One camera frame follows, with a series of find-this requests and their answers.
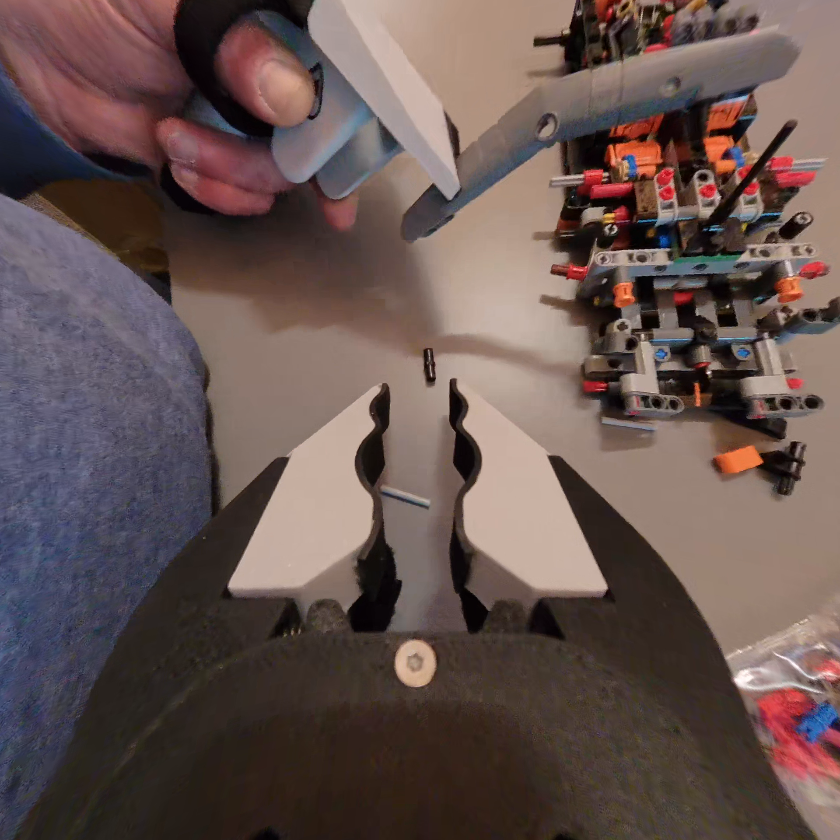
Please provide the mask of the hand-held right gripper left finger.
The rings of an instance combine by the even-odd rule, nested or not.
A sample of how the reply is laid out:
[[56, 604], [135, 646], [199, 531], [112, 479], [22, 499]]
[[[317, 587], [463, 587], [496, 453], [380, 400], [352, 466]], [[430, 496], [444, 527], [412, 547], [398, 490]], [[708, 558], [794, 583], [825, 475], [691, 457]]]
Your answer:
[[390, 626], [402, 589], [379, 488], [390, 408], [389, 386], [375, 385], [289, 453], [231, 596], [291, 599], [301, 617], [332, 601], [357, 632]]

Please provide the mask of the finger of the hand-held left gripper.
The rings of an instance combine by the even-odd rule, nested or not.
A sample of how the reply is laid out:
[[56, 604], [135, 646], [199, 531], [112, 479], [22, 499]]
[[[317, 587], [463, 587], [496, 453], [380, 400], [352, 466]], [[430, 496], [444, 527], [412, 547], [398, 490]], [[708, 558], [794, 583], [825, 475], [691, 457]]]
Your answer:
[[460, 190], [443, 104], [366, 2], [316, 1], [313, 42], [444, 195]]

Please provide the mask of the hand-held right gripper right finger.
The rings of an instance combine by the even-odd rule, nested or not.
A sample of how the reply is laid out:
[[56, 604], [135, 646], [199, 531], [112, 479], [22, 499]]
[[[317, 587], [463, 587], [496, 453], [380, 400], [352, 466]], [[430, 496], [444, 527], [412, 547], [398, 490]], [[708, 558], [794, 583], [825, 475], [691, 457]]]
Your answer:
[[529, 622], [542, 601], [601, 599], [606, 578], [550, 453], [471, 386], [452, 379], [448, 420], [463, 481], [455, 499], [450, 571], [469, 632], [498, 604]]

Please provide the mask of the grey lego panel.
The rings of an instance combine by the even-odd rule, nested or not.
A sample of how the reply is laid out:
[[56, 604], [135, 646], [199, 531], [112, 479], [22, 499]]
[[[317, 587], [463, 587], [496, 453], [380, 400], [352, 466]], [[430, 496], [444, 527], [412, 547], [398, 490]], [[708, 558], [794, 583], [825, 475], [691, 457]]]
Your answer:
[[778, 80], [800, 52], [790, 35], [773, 26], [668, 47], [545, 82], [461, 151], [459, 191], [447, 199], [430, 186], [404, 214], [402, 237], [413, 243], [433, 234], [558, 142]]

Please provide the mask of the lego car chassis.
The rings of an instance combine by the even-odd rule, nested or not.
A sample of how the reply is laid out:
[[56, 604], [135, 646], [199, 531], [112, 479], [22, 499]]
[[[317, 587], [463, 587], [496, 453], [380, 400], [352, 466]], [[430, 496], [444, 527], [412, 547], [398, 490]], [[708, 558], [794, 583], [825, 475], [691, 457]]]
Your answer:
[[[533, 44], [592, 70], [759, 28], [745, 3], [577, 2], [568, 30]], [[601, 415], [659, 425], [714, 411], [782, 440], [791, 419], [824, 409], [785, 345], [836, 329], [838, 299], [798, 306], [830, 269], [804, 240], [813, 215], [782, 216], [825, 162], [780, 154], [794, 122], [753, 148], [761, 86], [561, 143], [550, 184], [567, 260], [551, 272], [602, 314], [581, 366]]]

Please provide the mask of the small clear bag lego pins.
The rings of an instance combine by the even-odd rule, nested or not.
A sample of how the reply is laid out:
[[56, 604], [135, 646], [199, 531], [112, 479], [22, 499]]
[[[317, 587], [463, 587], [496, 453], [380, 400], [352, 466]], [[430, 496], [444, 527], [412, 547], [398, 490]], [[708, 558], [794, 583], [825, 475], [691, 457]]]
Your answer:
[[817, 838], [839, 838], [838, 602], [727, 662], [785, 793]]

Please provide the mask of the orange lego connector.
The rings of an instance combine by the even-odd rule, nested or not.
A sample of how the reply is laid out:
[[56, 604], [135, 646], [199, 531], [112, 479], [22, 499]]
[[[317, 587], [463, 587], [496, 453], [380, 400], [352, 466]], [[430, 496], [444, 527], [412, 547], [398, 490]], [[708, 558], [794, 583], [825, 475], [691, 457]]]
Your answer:
[[715, 455], [711, 463], [720, 475], [735, 476], [762, 467], [764, 461], [760, 451], [749, 445]]

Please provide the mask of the black lego pin connector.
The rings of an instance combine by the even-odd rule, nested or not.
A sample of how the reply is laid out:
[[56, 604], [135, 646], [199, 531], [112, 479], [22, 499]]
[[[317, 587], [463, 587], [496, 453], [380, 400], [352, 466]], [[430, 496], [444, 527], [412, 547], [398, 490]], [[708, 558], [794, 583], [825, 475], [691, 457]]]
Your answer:
[[774, 492], [780, 497], [790, 497], [802, 479], [806, 450], [805, 443], [792, 441], [786, 448], [761, 454], [762, 463], [759, 468], [773, 477]]

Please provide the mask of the person's left hand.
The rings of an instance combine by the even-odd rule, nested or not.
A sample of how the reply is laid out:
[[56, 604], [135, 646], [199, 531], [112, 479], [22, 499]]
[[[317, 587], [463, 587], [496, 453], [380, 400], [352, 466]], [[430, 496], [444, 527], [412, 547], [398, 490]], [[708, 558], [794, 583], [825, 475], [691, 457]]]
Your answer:
[[2, 62], [35, 116], [71, 149], [159, 172], [232, 216], [293, 188], [260, 142], [181, 118], [193, 85], [177, 57], [177, 2], [2, 2]]

